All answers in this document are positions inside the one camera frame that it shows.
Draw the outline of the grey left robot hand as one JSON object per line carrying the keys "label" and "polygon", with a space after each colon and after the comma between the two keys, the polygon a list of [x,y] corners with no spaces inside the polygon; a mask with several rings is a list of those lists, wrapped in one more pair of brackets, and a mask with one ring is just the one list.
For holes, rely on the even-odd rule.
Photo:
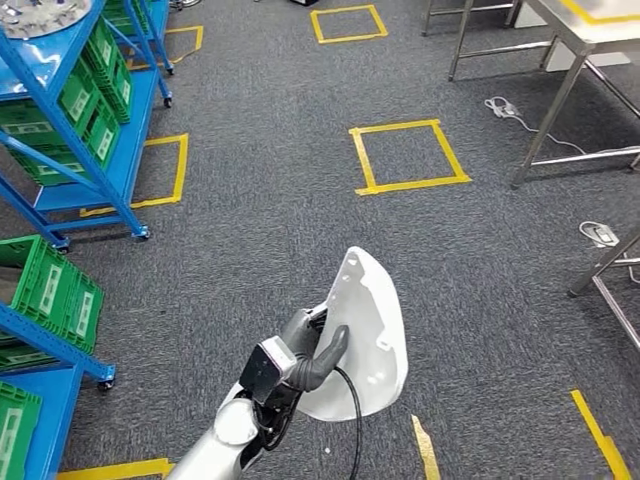
{"label": "grey left robot hand", "polygon": [[347,325],[337,327],[327,347],[315,354],[327,317],[327,307],[300,309],[282,330],[281,338],[296,358],[286,380],[290,388],[301,392],[316,390],[345,355],[349,337]]}

